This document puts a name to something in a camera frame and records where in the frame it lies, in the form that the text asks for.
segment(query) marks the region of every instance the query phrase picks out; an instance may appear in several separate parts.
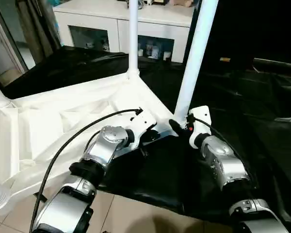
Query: white plastic frame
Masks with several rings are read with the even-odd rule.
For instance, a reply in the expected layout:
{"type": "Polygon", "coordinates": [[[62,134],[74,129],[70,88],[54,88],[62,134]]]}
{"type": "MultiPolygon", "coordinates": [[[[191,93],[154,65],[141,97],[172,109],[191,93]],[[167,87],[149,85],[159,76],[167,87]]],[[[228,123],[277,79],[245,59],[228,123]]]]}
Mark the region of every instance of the white plastic frame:
{"type": "MultiPolygon", "coordinates": [[[[0,214],[5,214],[16,202],[37,192],[46,167],[58,148],[78,129],[89,121],[108,114],[107,111],[141,107],[154,116],[158,123],[155,129],[162,136],[172,133],[168,124],[169,119],[175,118],[180,123],[184,123],[217,3],[218,0],[204,0],[201,4],[175,115],[139,77],[137,0],[130,0],[129,4],[130,47],[127,73],[16,100],[9,100],[0,91],[0,184],[9,189],[9,193],[4,193],[9,198],[5,198],[4,202],[0,203],[0,214]],[[39,124],[46,119],[50,119],[50,122],[45,125],[39,124]],[[25,125],[29,125],[30,130],[26,130],[25,125]],[[48,130],[54,131],[57,128],[58,131],[51,134],[54,138],[48,135],[48,130]],[[40,144],[47,141],[49,144],[41,150],[40,144]],[[30,145],[30,152],[25,144],[30,145]]],[[[66,176],[70,164],[81,157],[83,146],[91,134],[106,124],[126,126],[131,116],[132,114],[114,116],[77,137],[58,158],[49,176],[47,187],[60,182],[66,176]]]]}

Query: curtain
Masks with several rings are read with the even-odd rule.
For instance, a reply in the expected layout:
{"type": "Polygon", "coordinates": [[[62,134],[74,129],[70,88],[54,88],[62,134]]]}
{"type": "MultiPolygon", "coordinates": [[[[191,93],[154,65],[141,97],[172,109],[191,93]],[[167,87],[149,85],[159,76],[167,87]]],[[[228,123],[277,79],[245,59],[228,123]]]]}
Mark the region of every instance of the curtain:
{"type": "Polygon", "coordinates": [[[16,0],[16,8],[24,36],[34,61],[40,63],[60,47],[60,42],[41,0],[16,0]]]}

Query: white countertop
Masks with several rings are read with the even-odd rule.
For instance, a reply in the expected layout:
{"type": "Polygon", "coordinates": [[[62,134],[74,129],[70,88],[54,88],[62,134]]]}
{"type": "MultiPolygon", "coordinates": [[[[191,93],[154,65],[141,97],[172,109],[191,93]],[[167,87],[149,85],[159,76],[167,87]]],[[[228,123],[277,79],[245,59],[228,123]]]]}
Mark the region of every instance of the white countertop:
{"type": "MultiPolygon", "coordinates": [[[[54,11],[129,20],[126,2],[117,0],[71,0],[54,7],[54,11]]],[[[189,27],[193,11],[194,7],[145,4],[138,10],[138,21],[189,27]]]]}

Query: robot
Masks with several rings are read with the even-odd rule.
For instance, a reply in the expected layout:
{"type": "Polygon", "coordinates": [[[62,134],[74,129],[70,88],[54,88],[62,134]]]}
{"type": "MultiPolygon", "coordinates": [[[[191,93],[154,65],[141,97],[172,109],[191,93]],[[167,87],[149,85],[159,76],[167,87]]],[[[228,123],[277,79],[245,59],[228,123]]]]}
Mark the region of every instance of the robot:
{"type": "MultiPolygon", "coordinates": [[[[190,145],[201,151],[202,158],[213,171],[221,192],[227,200],[229,214],[238,233],[288,233],[267,202],[254,197],[250,190],[251,178],[231,145],[211,135],[211,119],[207,106],[191,109],[184,130],[193,132],[190,145]]],[[[34,233],[84,233],[93,214],[90,208],[97,188],[117,151],[138,147],[140,137],[155,126],[151,114],[142,111],[123,127],[105,126],[97,139],[85,150],[79,162],[73,163],[71,174],[58,193],[55,193],[35,218],[34,233]]],[[[170,120],[172,128],[179,125],[170,120]]]]}

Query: black cable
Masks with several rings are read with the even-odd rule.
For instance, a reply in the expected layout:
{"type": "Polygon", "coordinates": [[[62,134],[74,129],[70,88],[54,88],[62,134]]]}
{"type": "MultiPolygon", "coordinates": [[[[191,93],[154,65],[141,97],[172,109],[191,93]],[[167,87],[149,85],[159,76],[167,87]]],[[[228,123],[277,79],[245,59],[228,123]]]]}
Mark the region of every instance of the black cable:
{"type": "Polygon", "coordinates": [[[208,126],[212,131],[214,131],[221,138],[221,140],[223,140],[229,147],[231,147],[234,153],[239,157],[239,153],[236,151],[236,149],[225,139],[225,137],[219,131],[217,131],[214,127],[212,127],[210,124],[208,124],[207,122],[204,122],[201,119],[197,119],[196,117],[194,117],[194,120],[197,120],[203,123],[204,125],[208,126]]]}
{"type": "Polygon", "coordinates": [[[73,140],[75,139],[77,136],[79,136],[82,132],[84,132],[85,130],[87,130],[88,128],[90,128],[91,126],[109,118],[109,117],[113,117],[117,114],[120,114],[120,113],[127,113],[127,112],[136,112],[136,113],[139,113],[140,111],[142,111],[141,109],[127,109],[127,110],[122,110],[122,111],[118,111],[118,112],[115,112],[115,113],[111,113],[109,115],[106,115],[106,116],[103,116],[102,118],[98,119],[98,120],[95,120],[93,121],[92,123],[84,126],[82,129],[80,129],[78,132],[76,132],[71,138],[69,138],[63,145],[62,147],[59,148],[59,150],[56,152],[56,154],[54,155],[54,157],[52,158],[51,162],[49,163],[49,166],[45,172],[45,175],[43,177],[43,180],[41,182],[41,186],[40,186],[40,189],[39,189],[39,192],[37,194],[37,199],[35,201],[35,205],[34,205],[34,208],[33,208],[33,214],[32,214],[32,219],[31,219],[31,223],[30,223],[30,233],[32,232],[32,228],[33,228],[33,224],[34,224],[34,220],[35,218],[37,217],[37,213],[38,213],[38,208],[39,208],[39,204],[40,204],[40,199],[41,199],[41,195],[43,193],[43,190],[44,190],[44,187],[45,187],[45,184],[48,180],[48,176],[50,174],[50,171],[56,161],[56,159],[58,158],[58,156],[60,155],[60,153],[66,148],[66,146],[68,146],[68,144],[73,140]]]}
{"type": "Polygon", "coordinates": [[[94,138],[98,133],[100,133],[100,130],[97,131],[96,133],[94,133],[94,134],[90,137],[90,139],[89,139],[88,142],[86,143],[86,146],[85,146],[84,152],[86,152],[87,148],[89,147],[89,144],[91,143],[91,141],[93,140],[93,138],[94,138]]]}

